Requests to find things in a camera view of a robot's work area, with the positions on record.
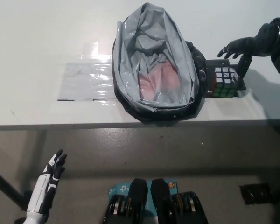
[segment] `gray floor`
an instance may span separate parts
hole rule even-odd
[[[58,149],[66,171],[48,224],[97,224],[108,189],[135,177],[174,178],[198,194],[210,224],[280,224],[280,204],[246,206],[239,185],[280,183],[280,136],[269,127],[93,129],[0,132],[0,173],[32,189]],[[24,213],[0,192],[0,224]]]

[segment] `clear plastic sheet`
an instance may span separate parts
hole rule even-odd
[[[184,107],[198,93],[191,52],[163,8],[146,3],[118,22],[112,56],[117,86],[137,108]]]
[[[99,42],[86,43],[82,54],[67,63],[58,100],[116,99],[111,55],[98,53]]]

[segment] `metal leg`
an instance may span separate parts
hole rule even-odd
[[[0,190],[16,203],[22,210],[27,210],[28,201],[0,175]]]

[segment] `robotic arm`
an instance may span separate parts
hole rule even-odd
[[[280,74],[280,18],[264,24],[255,37],[241,38],[230,42],[218,54],[225,59],[233,55],[233,58],[241,56],[238,63],[238,74],[244,77],[252,56],[271,56],[271,60]]]
[[[48,162],[34,187],[23,224],[44,224],[49,217],[59,178],[65,170],[66,154],[60,149]]]

